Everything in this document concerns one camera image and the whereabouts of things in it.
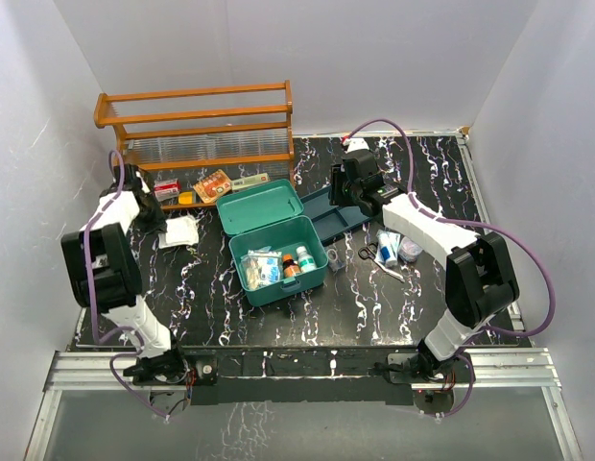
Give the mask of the white gauze pad packet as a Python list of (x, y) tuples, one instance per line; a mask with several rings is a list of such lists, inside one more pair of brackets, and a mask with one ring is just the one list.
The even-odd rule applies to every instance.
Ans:
[(158, 236), (158, 248), (193, 246), (199, 243), (198, 220), (192, 215), (166, 220), (167, 230)]

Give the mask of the white-blue ointment tube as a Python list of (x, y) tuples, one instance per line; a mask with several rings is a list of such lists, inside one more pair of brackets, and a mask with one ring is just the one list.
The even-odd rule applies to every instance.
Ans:
[(397, 265), (399, 244), (401, 234), (389, 230), (379, 230), (376, 234), (377, 251), (375, 260), (382, 263), (386, 268), (393, 268)]

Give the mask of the white bottle green label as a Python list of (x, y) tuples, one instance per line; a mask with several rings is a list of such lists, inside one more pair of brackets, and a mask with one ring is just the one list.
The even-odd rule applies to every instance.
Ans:
[(317, 264), (314, 258), (309, 254), (305, 246), (299, 246), (296, 249), (298, 267), (302, 274), (315, 271)]

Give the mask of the orange medicine box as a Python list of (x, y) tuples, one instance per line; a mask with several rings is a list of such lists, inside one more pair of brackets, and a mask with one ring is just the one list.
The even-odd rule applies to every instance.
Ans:
[(225, 171), (218, 169), (197, 182), (193, 188), (203, 203), (214, 204), (232, 190), (232, 184)]

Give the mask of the brown bottle orange cap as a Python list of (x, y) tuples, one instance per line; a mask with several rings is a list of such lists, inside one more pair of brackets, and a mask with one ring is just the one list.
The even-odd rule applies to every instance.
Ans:
[(284, 254), (282, 256), (282, 269), (285, 279), (294, 278), (301, 273), (298, 263), (290, 254)]

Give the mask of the bag of blue-white packets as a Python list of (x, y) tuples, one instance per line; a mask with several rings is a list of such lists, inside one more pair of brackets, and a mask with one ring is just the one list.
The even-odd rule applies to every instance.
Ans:
[(259, 288), (263, 288), (274, 283), (281, 281), (282, 279), (282, 253), (279, 251), (272, 251), (268, 247), (264, 247), (259, 250), (248, 250), (248, 252), (241, 257), (242, 261), (246, 258), (256, 258), (260, 266), (260, 285)]

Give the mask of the bag of cotton balls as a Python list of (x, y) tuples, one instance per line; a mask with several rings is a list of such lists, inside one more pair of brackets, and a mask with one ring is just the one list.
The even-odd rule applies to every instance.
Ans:
[(246, 286), (249, 290), (255, 290), (260, 285), (260, 266), (256, 258), (246, 258), (242, 261), (245, 273)]

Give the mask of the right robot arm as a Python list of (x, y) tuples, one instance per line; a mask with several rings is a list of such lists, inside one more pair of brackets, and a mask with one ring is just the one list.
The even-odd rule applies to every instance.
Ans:
[(508, 246), (496, 232), (480, 235), (444, 218), (413, 194), (386, 183), (366, 146), (348, 147), (331, 168), (330, 203), (357, 206), (387, 229), (415, 242), (445, 272), (446, 308), (418, 343), (416, 355), (391, 370), (438, 381), (449, 374), (458, 350), (487, 321), (519, 297)]

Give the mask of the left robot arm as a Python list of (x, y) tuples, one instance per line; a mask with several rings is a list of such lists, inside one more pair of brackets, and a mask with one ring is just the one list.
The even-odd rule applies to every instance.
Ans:
[(95, 334), (104, 317), (136, 348), (136, 364), (125, 376), (136, 384), (178, 383), (186, 377), (189, 361), (144, 300), (140, 269), (127, 238), (131, 227), (163, 233), (167, 220), (148, 173), (126, 163), (113, 167), (112, 176), (89, 222), (61, 237), (72, 292), (78, 305), (90, 310)]

